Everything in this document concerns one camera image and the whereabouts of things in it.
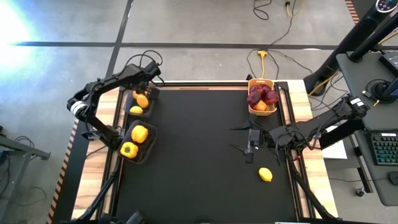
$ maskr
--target yellow bell pepper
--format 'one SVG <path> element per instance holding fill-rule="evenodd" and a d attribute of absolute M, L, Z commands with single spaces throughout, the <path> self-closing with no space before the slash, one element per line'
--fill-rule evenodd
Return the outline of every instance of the yellow bell pepper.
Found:
<path fill-rule="evenodd" d="M 125 142 L 120 148 L 120 154 L 126 156 L 129 159 L 135 158 L 137 156 L 137 152 L 138 152 L 138 146 L 136 146 L 132 142 Z"/>
<path fill-rule="evenodd" d="M 147 97 L 142 94 L 137 94 L 137 103 L 141 108 L 147 108 L 149 105 Z"/>
<path fill-rule="evenodd" d="M 148 129 L 142 125 L 135 126 L 131 131 L 131 138 L 133 141 L 143 143 L 148 137 Z"/>

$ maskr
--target lemon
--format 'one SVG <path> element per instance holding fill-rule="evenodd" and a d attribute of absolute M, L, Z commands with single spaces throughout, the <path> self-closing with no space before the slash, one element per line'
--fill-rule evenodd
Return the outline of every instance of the lemon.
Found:
<path fill-rule="evenodd" d="M 272 180 L 272 172 L 265 167 L 259 169 L 259 175 L 263 181 L 271 182 Z"/>
<path fill-rule="evenodd" d="M 131 114 L 142 114 L 142 112 L 144 112 L 144 110 L 142 110 L 142 108 L 139 107 L 139 106 L 133 106 L 133 107 L 130 109 L 130 113 L 131 113 Z"/>

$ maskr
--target black floor stripe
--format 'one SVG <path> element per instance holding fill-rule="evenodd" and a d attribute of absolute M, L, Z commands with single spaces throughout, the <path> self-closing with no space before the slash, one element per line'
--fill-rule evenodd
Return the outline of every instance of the black floor stripe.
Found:
<path fill-rule="evenodd" d="M 165 48 L 165 49 L 264 49 L 267 44 L 197 44 L 197 43 L 111 43 L 111 42 L 18 42 L 13 46 L 28 47 L 114 47 L 111 60 L 109 61 L 107 75 L 113 73 L 116 59 L 121 47 L 136 48 Z M 299 44 L 275 44 L 269 49 L 279 50 L 303 50 L 319 49 L 334 50 L 336 45 L 299 45 Z M 397 50 L 398 46 L 384 46 L 384 50 Z"/>
<path fill-rule="evenodd" d="M 113 74 L 114 67 L 116 65 L 116 60 L 118 59 L 121 43 L 123 40 L 124 32 L 126 31 L 127 22 L 129 20 L 129 13 L 132 6 L 133 0 L 128 0 L 126 4 L 126 8 L 124 10 L 122 23 L 120 24 L 118 37 L 116 38 L 116 43 L 112 51 L 111 60 L 109 61 L 108 69 L 106 71 L 105 77 L 110 77 Z"/>
<path fill-rule="evenodd" d="M 197 43 L 122 43 L 121 47 L 140 48 L 181 48 L 181 49 L 265 49 L 268 44 L 197 44 Z M 320 49 L 334 50 L 336 45 L 297 45 L 297 44 L 275 44 L 269 49 Z"/>
<path fill-rule="evenodd" d="M 12 46 L 29 46 L 29 47 L 113 47 L 112 42 L 16 42 Z"/>

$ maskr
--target yellow extension cord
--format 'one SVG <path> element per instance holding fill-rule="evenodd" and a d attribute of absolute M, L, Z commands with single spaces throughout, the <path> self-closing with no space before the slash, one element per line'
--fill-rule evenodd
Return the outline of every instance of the yellow extension cord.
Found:
<path fill-rule="evenodd" d="M 303 0 L 303 3 L 301 3 L 300 9 L 299 9 L 299 10 L 296 12 L 296 14 L 294 14 L 294 15 L 293 15 L 293 12 L 290 13 L 289 5 L 287 5 L 287 6 L 286 6 L 287 15 L 288 15 L 289 17 L 295 17 L 295 16 L 297 16 L 297 15 L 301 12 L 301 10 L 304 8 L 305 3 L 307 3 L 307 0 Z"/>
<path fill-rule="evenodd" d="M 257 53 L 260 55 L 261 58 L 261 78 L 264 78 L 264 58 L 267 56 L 268 53 L 265 50 L 259 50 Z"/>

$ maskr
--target table leg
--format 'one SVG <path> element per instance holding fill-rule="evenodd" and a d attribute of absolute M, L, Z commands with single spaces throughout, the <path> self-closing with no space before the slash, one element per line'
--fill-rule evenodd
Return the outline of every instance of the table leg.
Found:
<path fill-rule="evenodd" d="M 364 171 L 365 164 L 361 159 L 361 156 L 362 156 L 361 150 L 359 149 L 359 147 L 355 147 L 354 152 L 356 154 L 356 157 L 358 158 L 359 167 L 357 168 L 357 170 L 358 170 L 359 177 L 362 180 L 364 191 L 368 194 L 373 193 L 373 188 L 372 188 L 371 184 L 369 183 L 369 180 L 371 180 L 371 178 Z"/>
<path fill-rule="evenodd" d="M 50 152 L 44 152 L 40 149 L 36 149 L 36 148 L 30 147 L 30 146 L 27 146 L 25 144 L 19 143 L 17 141 L 13 141 L 4 136 L 0 136 L 0 146 L 6 147 L 6 148 L 12 149 L 12 150 L 29 152 L 32 155 L 39 156 L 44 160 L 49 159 L 49 157 L 51 155 Z"/>

